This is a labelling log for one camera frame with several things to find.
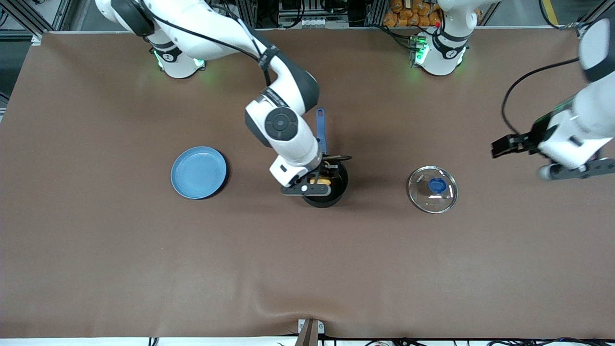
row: brown tabletop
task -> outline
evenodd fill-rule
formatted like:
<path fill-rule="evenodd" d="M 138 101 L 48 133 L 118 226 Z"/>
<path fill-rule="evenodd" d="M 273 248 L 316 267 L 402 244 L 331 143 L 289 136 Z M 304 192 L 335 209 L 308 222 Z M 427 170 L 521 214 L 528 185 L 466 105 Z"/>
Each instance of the brown tabletop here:
<path fill-rule="evenodd" d="M 576 56 L 574 33 L 477 30 L 442 78 L 379 31 L 265 35 L 319 81 L 330 151 L 354 156 L 340 203 L 280 194 L 244 125 L 252 60 L 172 80 L 132 35 L 46 34 L 0 124 L 0 336 L 260 336 L 313 316 L 338 337 L 615 338 L 615 177 L 543 182 L 538 156 L 490 156 L 508 86 Z M 583 86 L 578 65 L 532 77 L 511 121 Z M 198 145 L 231 176 L 193 201 L 169 173 Z M 406 196 L 426 165 L 459 184 L 442 215 Z"/>

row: blue plate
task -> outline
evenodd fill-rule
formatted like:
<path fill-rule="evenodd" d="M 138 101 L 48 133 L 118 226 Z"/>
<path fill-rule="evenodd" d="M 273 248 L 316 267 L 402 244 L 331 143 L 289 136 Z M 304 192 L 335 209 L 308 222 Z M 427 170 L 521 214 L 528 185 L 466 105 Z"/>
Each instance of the blue plate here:
<path fill-rule="evenodd" d="M 171 184 L 185 198 L 209 197 L 222 187 L 225 179 L 226 161 L 218 150 L 210 147 L 184 151 L 171 168 Z"/>

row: gray joint cap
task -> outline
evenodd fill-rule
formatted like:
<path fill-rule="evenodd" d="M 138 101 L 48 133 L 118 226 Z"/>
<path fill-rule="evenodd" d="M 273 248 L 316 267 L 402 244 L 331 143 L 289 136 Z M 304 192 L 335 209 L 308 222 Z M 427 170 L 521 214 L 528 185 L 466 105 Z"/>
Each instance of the gray joint cap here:
<path fill-rule="evenodd" d="M 265 131 L 275 140 L 291 140 L 297 135 L 297 114 L 289 107 L 277 107 L 265 118 Z"/>

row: blue handle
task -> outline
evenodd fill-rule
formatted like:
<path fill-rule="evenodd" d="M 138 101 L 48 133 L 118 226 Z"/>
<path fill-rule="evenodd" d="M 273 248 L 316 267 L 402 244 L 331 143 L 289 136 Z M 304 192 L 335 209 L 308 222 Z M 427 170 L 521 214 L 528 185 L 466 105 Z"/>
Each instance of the blue handle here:
<path fill-rule="evenodd" d="M 316 140 L 323 154 L 327 153 L 327 136 L 325 135 L 325 109 L 316 109 Z"/>

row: robotic arm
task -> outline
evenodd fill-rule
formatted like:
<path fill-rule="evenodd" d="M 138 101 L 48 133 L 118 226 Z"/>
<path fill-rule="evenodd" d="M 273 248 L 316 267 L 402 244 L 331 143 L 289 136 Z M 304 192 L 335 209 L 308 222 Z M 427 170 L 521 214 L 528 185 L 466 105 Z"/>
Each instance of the robotic arm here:
<path fill-rule="evenodd" d="M 552 161 L 539 170 L 545 180 L 615 172 L 615 160 L 601 158 L 599 153 L 615 137 L 614 30 L 615 9 L 611 9 L 581 37 L 579 61 L 589 85 L 539 118 L 529 132 L 493 142 L 494 158 L 523 151 L 541 153 Z"/>
<path fill-rule="evenodd" d="M 323 153 L 301 117 L 316 106 L 320 88 L 275 45 L 238 18 L 217 14 L 203 0 L 96 0 L 96 5 L 107 19 L 146 38 L 161 67 L 173 78 L 187 78 L 204 61 L 238 51 L 255 59 L 263 71 L 276 72 L 277 79 L 246 106 L 245 123 L 278 154 L 269 171 L 284 187 L 283 193 L 331 194 L 330 182 L 338 176 L 335 169 L 323 167 Z M 318 177 L 308 180 L 308 173 L 314 171 Z"/>
<path fill-rule="evenodd" d="M 422 54 L 417 55 L 415 63 L 425 71 L 436 76 L 445 76 L 461 63 L 466 52 L 466 43 L 478 23 L 474 9 L 500 0 L 438 0 L 444 11 L 442 24 L 428 29 L 419 36 L 427 43 L 418 47 Z"/>

